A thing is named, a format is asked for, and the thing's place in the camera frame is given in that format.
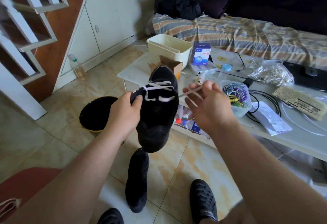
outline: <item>blue and white box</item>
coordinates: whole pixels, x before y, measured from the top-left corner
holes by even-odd
[[[209,43],[194,43],[191,55],[192,65],[206,65],[210,51],[211,47]]]

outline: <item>foot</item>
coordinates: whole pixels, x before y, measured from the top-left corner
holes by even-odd
[[[136,127],[138,140],[145,152],[154,153],[166,144],[177,112],[179,100],[175,75],[167,66],[156,68],[149,83],[131,95],[131,103],[140,94],[143,102],[141,120]]]
[[[218,221],[215,197],[205,181],[195,179],[192,182],[190,188],[190,205],[193,224],[199,224],[202,219],[206,218]]]
[[[140,213],[146,204],[146,177],[149,169],[149,156],[142,149],[137,149],[130,158],[125,196],[130,209]]]
[[[124,220],[118,209],[111,208],[101,215],[98,224],[124,224]]]

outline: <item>right hand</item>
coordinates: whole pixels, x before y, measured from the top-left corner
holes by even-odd
[[[220,128],[224,129],[237,124],[237,119],[231,110],[231,102],[217,83],[206,81],[202,86],[202,89],[197,91],[202,99],[194,93],[189,94],[188,98],[185,98],[187,105],[192,111],[191,119],[194,117],[197,125],[210,136],[213,136],[214,132],[219,131]],[[197,87],[199,85],[190,84],[188,88],[183,89],[183,92],[186,93]]]

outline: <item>white door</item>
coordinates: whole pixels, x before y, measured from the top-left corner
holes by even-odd
[[[86,0],[85,7],[100,52],[124,40],[116,0]]]
[[[124,39],[141,32],[148,20],[148,12],[154,8],[154,0],[117,0],[120,25]]]
[[[89,17],[87,16],[86,9],[83,8],[68,54],[75,54],[77,60],[80,63],[84,63],[99,53],[100,51],[96,44],[96,38],[94,37]],[[67,73],[70,70],[69,59],[66,58],[61,74]]]

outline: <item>left hand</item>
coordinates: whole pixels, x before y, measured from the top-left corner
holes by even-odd
[[[136,128],[140,121],[140,110],[143,101],[142,95],[138,95],[133,105],[130,104],[132,92],[126,92],[110,108],[109,119],[105,130],[116,132],[122,135],[125,140]]]

